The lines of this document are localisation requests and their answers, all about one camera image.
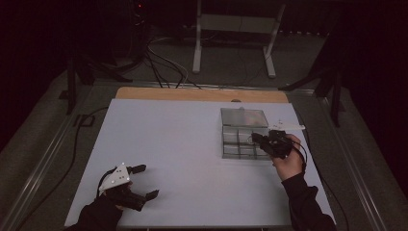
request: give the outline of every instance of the dark background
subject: dark background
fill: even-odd
[[[112,57],[112,50],[106,45],[109,35],[102,29],[103,22],[95,7],[108,2],[0,3],[1,149],[50,82],[66,69],[69,41],[80,44],[101,61]],[[241,7],[244,1],[204,2],[203,11],[248,15],[268,14],[269,4],[275,4],[254,1],[252,8],[244,8]],[[148,21],[170,35],[180,35],[183,27],[195,23],[195,1],[174,0],[170,4],[155,0],[145,6]],[[407,12],[405,1],[297,1],[288,4],[280,28],[284,35],[300,32],[327,37],[314,68],[342,63],[339,71],[344,87],[350,89],[405,195],[408,194],[405,179],[408,142],[403,136],[408,128]],[[345,50],[345,59],[341,59]]]

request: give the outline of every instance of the person's right hand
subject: person's right hand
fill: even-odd
[[[293,141],[293,146],[297,149],[300,148],[300,139],[292,134],[288,134],[287,138]],[[273,165],[276,167],[279,177],[282,181],[289,179],[300,172],[302,172],[303,160],[299,154],[292,149],[289,156],[285,159],[271,158]]]

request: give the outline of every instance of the black sleeve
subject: black sleeve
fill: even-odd
[[[336,230],[333,219],[321,211],[316,202],[317,187],[308,187],[299,173],[282,182],[289,197],[291,220],[295,230]]]
[[[76,224],[64,231],[115,231],[121,217],[122,211],[108,197],[101,195],[82,209]]]

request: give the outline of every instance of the person's arm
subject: person's arm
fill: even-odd
[[[115,231],[122,217],[122,208],[116,206],[106,195],[98,196],[90,205],[86,205],[78,222],[65,231]]]
[[[287,135],[293,146],[300,148],[300,140],[294,135]],[[291,220],[295,230],[330,231],[336,230],[333,219],[321,211],[316,202],[317,187],[309,187],[304,180],[303,160],[292,150],[285,159],[272,158],[282,185],[289,198]]]

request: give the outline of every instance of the gray floor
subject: gray floor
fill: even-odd
[[[235,46],[203,48],[200,74],[192,74],[194,42],[171,38],[153,42],[150,48],[157,54],[183,66],[189,80],[206,88],[256,88],[276,90],[304,77],[318,54],[324,38],[292,35],[279,37],[272,58],[277,72],[276,79],[266,75],[262,44],[257,40]],[[180,75],[167,67],[159,71],[170,83],[177,83]],[[115,82],[103,73],[96,72],[97,81],[91,87],[78,84],[78,104],[72,116],[65,114],[66,101],[58,99],[66,89],[65,73],[55,79],[48,92],[40,99],[26,122],[0,155],[0,220],[20,205],[27,210],[16,213],[17,219],[25,216],[61,179],[72,160],[77,115],[86,115],[109,106],[115,92],[124,84]],[[141,64],[125,73],[134,80],[126,86],[158,87],[153,71]],[[328,119],[329,101],[312,95],[317,82],[288,92],[288,97],[298,111],[299,120],[307,127],[306,136],[314,161],[326,183],[323,183],[339,230],[406,230],[408,229],[408,204],[367,128],[358,114],[346,89],[342,91],[340,112],[341,127],[336,128]],[[21,230],[62,230],[82,173],[87,164],[106,111],[95,114],[91,127],[82,127],[77,140],[76,159],[72,170],[61,185],[29,217]],[[23,192],[27,179],[44,154],[54,154],[44,177],[34,184],[31,198],[18,195]],[[270,230],[292,230],[277,227]]]

